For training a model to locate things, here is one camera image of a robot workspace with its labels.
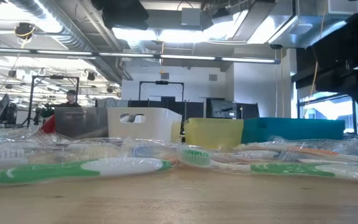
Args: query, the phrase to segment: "wooden table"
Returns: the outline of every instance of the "wooden table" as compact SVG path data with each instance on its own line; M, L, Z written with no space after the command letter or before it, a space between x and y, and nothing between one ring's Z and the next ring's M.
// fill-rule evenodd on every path
M358 183L176 169L5 187L0 223L358 223Z

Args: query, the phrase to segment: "teal plastic bin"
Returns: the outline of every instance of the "teal plastic bin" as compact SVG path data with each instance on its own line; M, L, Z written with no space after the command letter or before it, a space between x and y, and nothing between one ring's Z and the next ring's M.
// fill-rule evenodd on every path
M286 140L343 139L345 121L325 119L255 118L244 120L241 143Z

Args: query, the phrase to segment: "window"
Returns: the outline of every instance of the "window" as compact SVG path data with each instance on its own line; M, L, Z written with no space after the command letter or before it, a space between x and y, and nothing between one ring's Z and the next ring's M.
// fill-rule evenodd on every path
M306 119L332 119L345 121L345 133L354 133L355 117L353 100L350 96L335 93L317 93L299 102L299 116Z

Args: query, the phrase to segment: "yellow plastic bin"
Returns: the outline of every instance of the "yellow plastic bin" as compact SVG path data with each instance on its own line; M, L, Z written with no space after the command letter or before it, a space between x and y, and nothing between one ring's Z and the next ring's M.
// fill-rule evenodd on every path
M190 118L185 121L186 143L227 152L241 143L243 127L244 120Z

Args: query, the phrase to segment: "green toothbrush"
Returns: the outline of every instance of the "green toothbrush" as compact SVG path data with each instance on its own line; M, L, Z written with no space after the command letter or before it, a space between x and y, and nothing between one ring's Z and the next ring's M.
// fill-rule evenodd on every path
M358 166L346 164L251 164L234 165L216 162L211 154L197 149L182 149L179 160L185 164L246 174L298 174L358 180Z
M70 177L114 177L144 174L172 168L171 161L152 158L115 157L61 164L30 164L0 170L0 184L29 184Z

